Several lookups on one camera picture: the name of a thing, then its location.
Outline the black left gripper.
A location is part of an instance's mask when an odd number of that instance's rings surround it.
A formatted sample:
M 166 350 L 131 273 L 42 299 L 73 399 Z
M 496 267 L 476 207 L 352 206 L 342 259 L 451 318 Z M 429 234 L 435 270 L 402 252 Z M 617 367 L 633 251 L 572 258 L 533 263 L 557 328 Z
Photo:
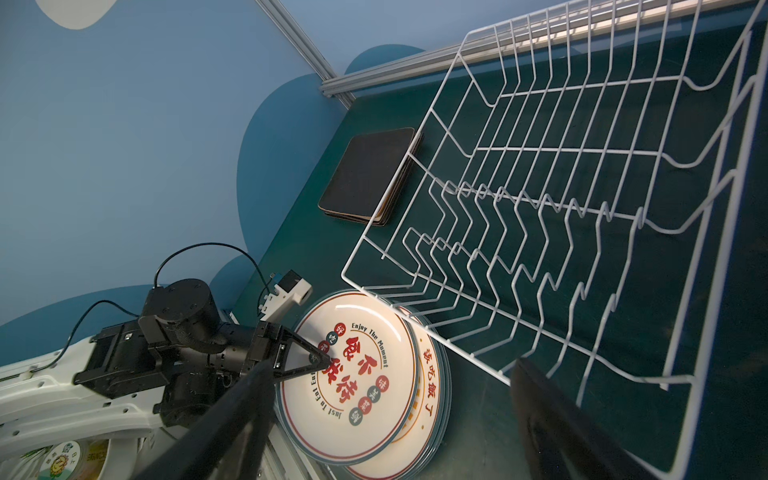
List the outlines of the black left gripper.
M 293 330 L 259 322 L 242 364 L 242 376 L 262 363 L 272 368 L 276 381 L 287 381 L 325 370 L 331 365 L 331 357 Z

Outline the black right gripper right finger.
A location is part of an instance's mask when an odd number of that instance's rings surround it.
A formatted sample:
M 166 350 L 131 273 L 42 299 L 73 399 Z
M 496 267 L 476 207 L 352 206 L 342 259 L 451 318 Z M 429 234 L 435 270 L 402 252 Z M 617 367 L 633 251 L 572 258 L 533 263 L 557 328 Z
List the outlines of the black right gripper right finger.
M 652 479 L 533 362 L 520 358 L 510 394 L 533 479 Z

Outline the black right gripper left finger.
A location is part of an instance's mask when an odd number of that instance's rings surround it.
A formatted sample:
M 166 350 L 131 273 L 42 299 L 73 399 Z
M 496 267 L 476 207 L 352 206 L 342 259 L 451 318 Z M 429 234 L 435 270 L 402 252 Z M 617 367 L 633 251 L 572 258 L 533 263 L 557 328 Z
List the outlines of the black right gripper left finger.
M 274 398 L 272 366 L 260 362 L 134 477 L 207 479 L 217 471 L 231 479 L 255 479 L 272 428 Z

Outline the white wire dish rack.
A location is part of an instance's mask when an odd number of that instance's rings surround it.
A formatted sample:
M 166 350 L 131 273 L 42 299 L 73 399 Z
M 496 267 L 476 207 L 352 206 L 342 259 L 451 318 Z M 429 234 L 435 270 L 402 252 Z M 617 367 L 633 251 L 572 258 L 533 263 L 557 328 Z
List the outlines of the white wire dish rack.
M 654 476 L 690 469 L 766 105 L 767 5 L 445 72 L 403 212 L 342 278 L 477 370 L 533 362 Z

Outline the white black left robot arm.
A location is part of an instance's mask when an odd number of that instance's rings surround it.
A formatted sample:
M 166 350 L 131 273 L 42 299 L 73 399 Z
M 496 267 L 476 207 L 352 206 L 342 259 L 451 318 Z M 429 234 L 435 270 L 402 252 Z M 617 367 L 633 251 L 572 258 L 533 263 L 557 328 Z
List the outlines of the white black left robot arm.
M 157 286 L 132 320 L 2 368 L 1 457 L 191 427 L 259 365 L 282 382 L 330 363 L 278 323 L 225 320 L 202 280 Z

